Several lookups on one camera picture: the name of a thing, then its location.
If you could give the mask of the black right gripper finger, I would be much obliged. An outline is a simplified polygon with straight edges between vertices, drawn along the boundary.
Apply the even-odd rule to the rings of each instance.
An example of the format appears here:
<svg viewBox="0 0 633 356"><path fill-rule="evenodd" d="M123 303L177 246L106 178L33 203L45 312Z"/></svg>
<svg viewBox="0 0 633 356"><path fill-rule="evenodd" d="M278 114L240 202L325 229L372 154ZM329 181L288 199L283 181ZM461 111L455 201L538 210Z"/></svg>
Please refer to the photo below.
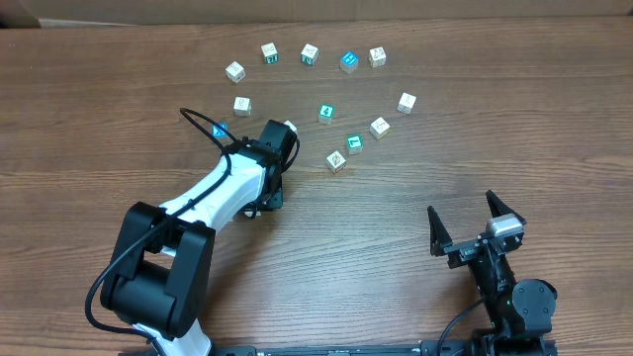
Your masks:
<svg viewBox="0 0 633 356"><path fill-rule="evenodd" d="M523 225L526 225L525 218L504 203L492 190L486 192L486 198L493 218L513 214Z"/></svg>
<svg viewBox="0 0 633 356"><path fill-rule="evenodd" d="M430 228L430 254L433 256L445 255L446 249L453 245L453 240L439 214L432 206L427 207L427 214Z"/></svg>

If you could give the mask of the blue D wooden block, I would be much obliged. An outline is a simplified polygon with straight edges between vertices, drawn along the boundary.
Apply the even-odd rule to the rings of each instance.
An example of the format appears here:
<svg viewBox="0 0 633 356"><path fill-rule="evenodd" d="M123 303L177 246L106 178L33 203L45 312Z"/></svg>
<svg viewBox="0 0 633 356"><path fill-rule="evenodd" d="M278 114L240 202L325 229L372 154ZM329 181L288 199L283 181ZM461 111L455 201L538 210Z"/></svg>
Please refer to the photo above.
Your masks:
<svg viewBox="0 0 633 356"><path fill-rule="evenodd" d="M287 127L289 127L293 133L295 133L295 134L296 134L296 133L298 132L297 127L296 127L293 123L291 123L290 121L286 121L286 122L284 122L284 125L286 125Z"/></svg>

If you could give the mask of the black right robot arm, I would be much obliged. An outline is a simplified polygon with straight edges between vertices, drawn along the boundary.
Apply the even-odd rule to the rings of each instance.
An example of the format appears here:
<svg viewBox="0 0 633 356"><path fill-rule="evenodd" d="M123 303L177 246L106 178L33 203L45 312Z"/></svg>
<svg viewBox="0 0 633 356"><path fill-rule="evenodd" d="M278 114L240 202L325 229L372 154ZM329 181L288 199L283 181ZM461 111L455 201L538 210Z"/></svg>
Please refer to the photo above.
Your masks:
<svg viewBox="0 0 633 356"><path fill-rule="evenodd" d="M546 340L552 331L557 290L541 279L518 281L506 255L522 245L526 220L493 191L486 192L492 217L475 239L455 244L433 207L427 208L430 254L447 256L451 269L469 268L480 298L455 316L438 340L422 342L423 355L535 355L558 353L556 342ZM475 308L483 306L489 328L472 332L468 340L449 342L452 328Z"/></svg>

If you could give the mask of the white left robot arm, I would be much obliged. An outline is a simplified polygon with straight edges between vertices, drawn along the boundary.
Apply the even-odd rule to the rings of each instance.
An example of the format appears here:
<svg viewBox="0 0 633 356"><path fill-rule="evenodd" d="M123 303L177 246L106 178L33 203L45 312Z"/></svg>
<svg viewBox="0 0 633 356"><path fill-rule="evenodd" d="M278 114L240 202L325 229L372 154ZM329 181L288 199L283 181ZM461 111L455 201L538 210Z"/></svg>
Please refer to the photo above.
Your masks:
<svg viewBox="0 0 633 356"><path fill-rule="evenodd" d="M296 128L269 121L257 139L234 139L218 166L160 206L127 211L109 266L97 280L103 308L145 338L150 355L209 355L198 317L207 297L215 237L238 213L283 206L282 175L299 151Z"/></svg>

